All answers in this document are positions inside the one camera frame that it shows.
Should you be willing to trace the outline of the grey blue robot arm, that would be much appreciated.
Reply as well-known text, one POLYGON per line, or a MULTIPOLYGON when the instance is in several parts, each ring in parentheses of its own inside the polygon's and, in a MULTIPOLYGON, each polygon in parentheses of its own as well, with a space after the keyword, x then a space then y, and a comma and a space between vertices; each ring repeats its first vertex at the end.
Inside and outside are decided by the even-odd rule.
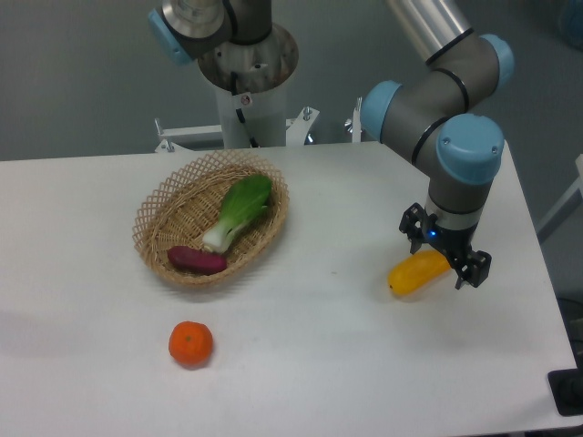
MULTIPOLYGON (((499 126, 472 114, 512 76, 508 44, 477 35, 453 1, 393 1, 391 10, 429 74, 417 85, 376 85, 353 127, 429 178, 427 200, 403 214, 412 249, 428 244, 459 284, 479 286, 491 258, 472 249, 505 146, 499 126)), ((272 20, 268 1, 164 1, 148 15, 153 35, 179 65, 196 62, 215 87, 227 148, 284 143, 285 85, 298 64, 292 36, 272 20)))

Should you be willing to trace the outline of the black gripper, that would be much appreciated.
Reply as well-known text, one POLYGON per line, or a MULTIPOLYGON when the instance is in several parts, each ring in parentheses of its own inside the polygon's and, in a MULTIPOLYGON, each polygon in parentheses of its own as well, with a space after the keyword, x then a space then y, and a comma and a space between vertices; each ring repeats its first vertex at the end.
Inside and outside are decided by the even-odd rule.
POLYGON ((489 275, 491 255, 482 250, 471 249, 476 228, 476 224, 466 229, 441 227, 437 224, 436 215, 428 216, 418 203, 414 203, 404 212, 399 224, 399 231, 410 242, 411 254, 428 244, 445 256, 452 269, 457 269, 457 290, 465 284, 478 288, 489 275))

